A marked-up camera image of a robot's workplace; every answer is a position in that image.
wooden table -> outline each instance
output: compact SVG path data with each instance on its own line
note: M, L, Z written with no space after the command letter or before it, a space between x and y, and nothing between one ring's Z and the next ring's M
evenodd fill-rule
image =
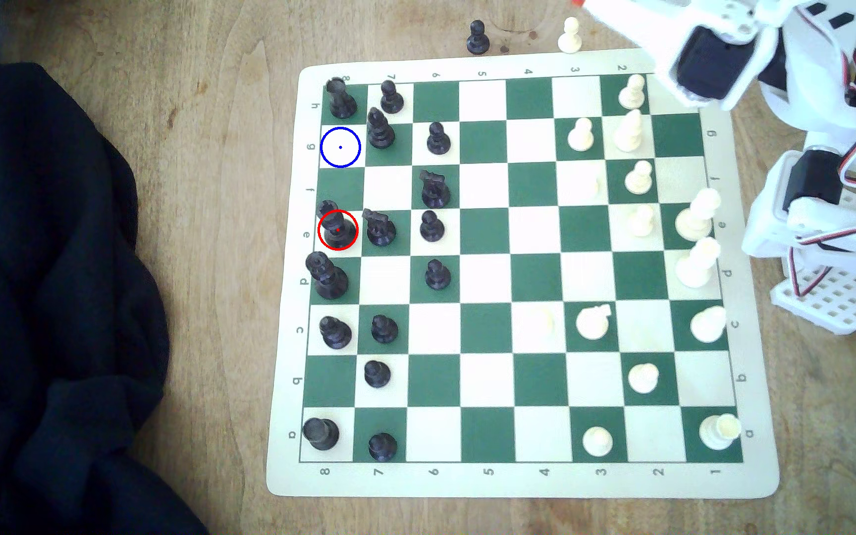
M765 500L283 499L266 451L296 80L303 67L553 52L562 0L0 0L0 61L33 61L130 162L138 249L173 356L134 454L214 533L856 533L856 333L773 307L777 260L753 263L782 470ZM584 48L630 44L579 15ZM754 89L734 112L746 207L802 134Z

